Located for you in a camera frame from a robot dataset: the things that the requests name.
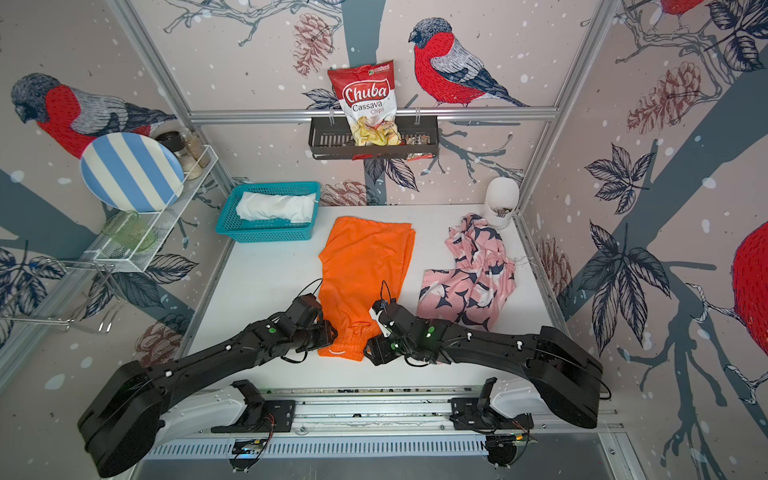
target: red bird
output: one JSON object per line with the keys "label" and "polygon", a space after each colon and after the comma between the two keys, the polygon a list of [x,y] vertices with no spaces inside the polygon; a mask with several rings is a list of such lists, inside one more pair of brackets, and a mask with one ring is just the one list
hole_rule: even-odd
{"label": "red bird", "polygon": [[469,53],[453,36],[451,24],[442,18],[425,18],[413,28],[408,41],[415,43],[416,80],[442,103],[463,104],[478,98],[501,98],[518,107],[526,104],[509,96],[491,77],[482,61]]}
{"label": "red bird", "polygon": [[[699,292],[704,305],[704,312],[696,318],[696,321],[702,323],[709,309],[735,318],[746,327],[752,340],[768,354],[768,222],[750,233],[739,245],[736,256],[733,258],[731,275],[736,304],[732,309],[710,304],[704,298],[701,286],[688,283]],[[737,367],[728,365],[726,368],[736,373],[750,389],[750,397],[742,400],[751,405],[757,403],[755,390],[761,383],[768,380],[768,372],[757,380],[750,381]]]}
{"label": "red bird", "polygon": [[17,81],[11,100],[24,123],[37,121],[42,130],[77,158],[96,137],[119,131],[149,135],[157,124],[176,118],[117,97],[68,87],[42,73]]}
{"label": "red bird", "polygon": [[683,13],[691,10],[696,5],[699,5],[704,0],[646,0],[645,2],[637,3],[634,8],[637,8],[645,3],[653,2],[661,7],[661,15],[656,20],[651,30],[656,30],[656,25],[661,21],[664,14],[677,15],[677,30],[672,35],[678,33],[680,30],[687,30],[688,25],[683,25]]}

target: white container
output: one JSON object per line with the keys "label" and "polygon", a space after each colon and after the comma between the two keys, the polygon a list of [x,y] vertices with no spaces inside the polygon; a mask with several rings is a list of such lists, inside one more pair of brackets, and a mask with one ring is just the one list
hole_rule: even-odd
{"label": "white container", "polygon": [[520,200],[520,187],[511,178],[499,177],[491,180],[485,191],[485,203],[482,206],[482,217],[491,227],[504,228],[509,225],[512,212]]}

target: chip bag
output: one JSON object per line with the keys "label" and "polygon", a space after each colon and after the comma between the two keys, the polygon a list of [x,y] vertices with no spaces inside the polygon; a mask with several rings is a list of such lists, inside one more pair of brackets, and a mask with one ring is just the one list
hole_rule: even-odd
{"label": "chip bag", "polygon": [[400,145],[395,124],[395,75],[392,60],[379,65],[328,70],[328,78],[357,145]]}

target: striped plate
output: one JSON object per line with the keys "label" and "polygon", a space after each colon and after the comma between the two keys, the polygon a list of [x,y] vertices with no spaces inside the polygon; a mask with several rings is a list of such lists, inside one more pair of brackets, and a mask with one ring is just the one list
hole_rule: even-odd
{"label": "striped plate", "polygon": [[139,134],[97,138],[80,159],[80,172],[99,200],[119,210],[154,212],[181,194],[179,160],[157,141]]}

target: pink patterned cloth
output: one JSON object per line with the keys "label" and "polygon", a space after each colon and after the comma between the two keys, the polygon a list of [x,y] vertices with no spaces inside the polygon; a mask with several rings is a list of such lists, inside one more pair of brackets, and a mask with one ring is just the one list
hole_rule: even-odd
{"label": "pink patterned cloth", "polygon": [[491,329],[515,289],[515,263],[501,236],[484,218],[467,214],[449,229],[445,245],[456,268],[424,272],[416,315]]}

